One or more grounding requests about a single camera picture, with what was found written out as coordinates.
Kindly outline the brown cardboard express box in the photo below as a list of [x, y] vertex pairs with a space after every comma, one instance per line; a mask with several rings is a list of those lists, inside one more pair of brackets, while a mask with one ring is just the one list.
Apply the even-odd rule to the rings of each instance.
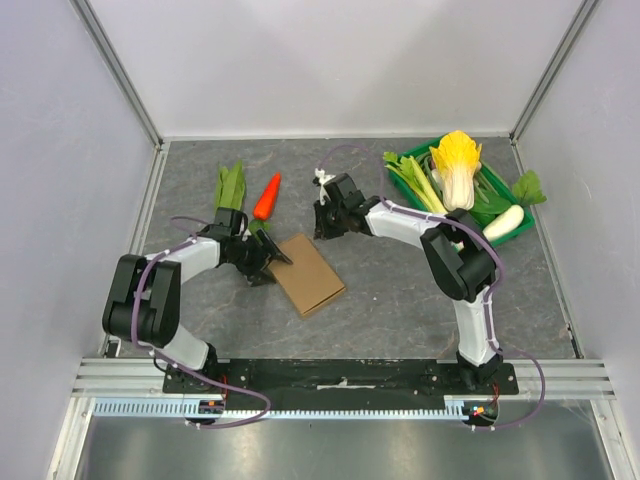
[[346, 291], [343, 281], [304, 233], [279, 247], [292, 264], [274, 261], [269, 269], [302, 317], [314, 314]]

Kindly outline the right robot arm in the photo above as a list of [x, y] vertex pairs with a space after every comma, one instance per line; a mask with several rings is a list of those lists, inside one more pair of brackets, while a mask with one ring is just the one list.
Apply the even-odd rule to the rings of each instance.
[[317, 239], [348, 232], [389, 238], [421, 249], [436, 285], [453, 301], [459, 343], [458, 381], [467, 392], [483, 392], [502, 362], [492, 318], [492, 292], [502, 264], [471, 215], [461, 209], [433, 214], [378, 196], [365, 197], [346, 173], [315, 171]]

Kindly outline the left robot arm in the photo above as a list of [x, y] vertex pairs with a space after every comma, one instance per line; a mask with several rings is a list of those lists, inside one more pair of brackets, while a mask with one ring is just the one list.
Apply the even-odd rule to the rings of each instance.
[[219, 382], [215, 348], [181, 323], [182, 286], [196, 276], [232, 265], [250, 286], [276, 281], [272, 262], [293, 261], [262, 227], [249, 230], [248, 216], [222, 207], [212, 222], [175, 247], [150, 255], [126, 254], [118, 260], [102, 316], [106, 334], [145, 348], [185, 382], [208, 393]]

